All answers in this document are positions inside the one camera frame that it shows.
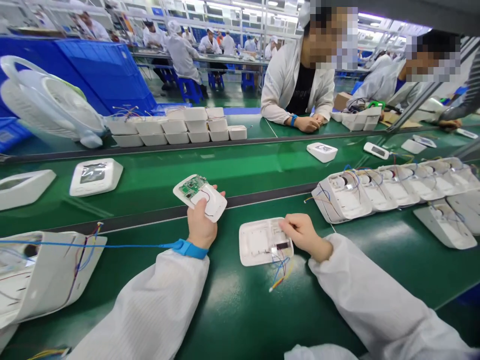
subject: blue wristband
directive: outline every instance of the blue wristband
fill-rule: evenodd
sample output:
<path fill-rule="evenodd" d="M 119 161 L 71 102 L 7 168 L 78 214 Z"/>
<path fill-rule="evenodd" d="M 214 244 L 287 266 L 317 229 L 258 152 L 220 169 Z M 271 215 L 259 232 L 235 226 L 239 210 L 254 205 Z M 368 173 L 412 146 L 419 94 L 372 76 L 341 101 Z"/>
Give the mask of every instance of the blue wristband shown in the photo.
<path fill-rule="evenodd" d="M 291 116 L 290 126 L 291 126 L 292 128 L 295 127 L 295 120 L 296 120 L 297 118 L 298 118 L 297 115 L 292 115 L 292 116 Z"/>
<path fill-rule="evenodd" d="M 208 249 L 203 249 L 200 247 L 196 247 L 191 242 L 178 239 L 177 242 L 174 243 L 175 246 L 172 247 L 172 250 L 180 255 L 189 256 L 191 258 L 196 259 L 204 259 L 209 252 Z"/>

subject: blue storage bin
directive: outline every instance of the blue storage bin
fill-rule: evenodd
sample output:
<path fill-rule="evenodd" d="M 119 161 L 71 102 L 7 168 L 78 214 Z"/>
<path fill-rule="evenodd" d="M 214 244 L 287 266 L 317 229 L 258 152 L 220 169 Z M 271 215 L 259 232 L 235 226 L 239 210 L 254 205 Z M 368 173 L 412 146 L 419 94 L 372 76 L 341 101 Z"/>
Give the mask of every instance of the blue storage bin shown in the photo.
<path fill-rule="evenodd" d="M 16 117 L 0 118 L 0 153 L 4 154 L 14 145 L 31 136 L 33 134 L 20 125 Z"/>

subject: circuit board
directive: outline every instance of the circuit board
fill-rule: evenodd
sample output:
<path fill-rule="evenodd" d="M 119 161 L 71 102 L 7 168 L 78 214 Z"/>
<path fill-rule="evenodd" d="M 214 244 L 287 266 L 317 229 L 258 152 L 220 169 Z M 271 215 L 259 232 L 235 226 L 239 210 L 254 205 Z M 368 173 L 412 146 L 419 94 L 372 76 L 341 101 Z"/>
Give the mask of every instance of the circuit board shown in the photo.
<path fill-rule="evenodd" d="M 200 191 L 200 189 L 205 185 L 208 184 L 206 178 L 203 176 L 197 175 L 190 180 L 184 182 L 180 186 L 180 191 L 187 199 L 191 199 L 196 193 Z"/>

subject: stool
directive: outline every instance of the stool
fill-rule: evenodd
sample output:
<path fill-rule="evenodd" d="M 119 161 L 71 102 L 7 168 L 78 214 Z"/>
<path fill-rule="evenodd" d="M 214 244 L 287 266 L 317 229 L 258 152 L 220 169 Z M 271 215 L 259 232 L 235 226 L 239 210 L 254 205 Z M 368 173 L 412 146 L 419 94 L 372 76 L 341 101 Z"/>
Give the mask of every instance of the stool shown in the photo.
<path fill-rule="evenodd" d="M 181 97 L 184 102 L 187 102 L 187 99 L 189 99 L 191 102 L 198 104 L 200 100 L 204 99 L 200 86 L 190 78 L 179 77 L 178 87 L 180 88 Z"/>
<path fill-rule="evenodd" d="M 241 73 L 241 89 L 245 91 L 247 87 L 251 86 L 255 89 L 255 77 L 253 73 Z"/>
<path fill-rule="evenodd" d="M 224 77 L 222 75 L 220 75 L 220 83 L 221 83 L 221 87 L 225 89 Z M 211 88 L 215 90 L 215 86 L 216 86 L 215 75 L 213 75 L 211 72 L 208 73 L 208 85 L 210 85 Z"/>

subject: white fan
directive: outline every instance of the white fan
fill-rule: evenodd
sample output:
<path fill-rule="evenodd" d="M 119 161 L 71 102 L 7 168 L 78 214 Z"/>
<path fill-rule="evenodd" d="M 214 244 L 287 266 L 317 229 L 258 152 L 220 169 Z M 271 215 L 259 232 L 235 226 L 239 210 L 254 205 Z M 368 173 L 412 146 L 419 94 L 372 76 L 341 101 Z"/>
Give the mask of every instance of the white fan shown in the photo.
<path fill-rule="evenodd" d="M 28 69 L 17 71 L 16 64 Z M 0 95 L 8 108 L 23 122 L 46 133 L 70 138 L 87 148 L 102 146 L 103 116 L 64 82 L 18 56 L 0 57 L 8 77 Z"/>

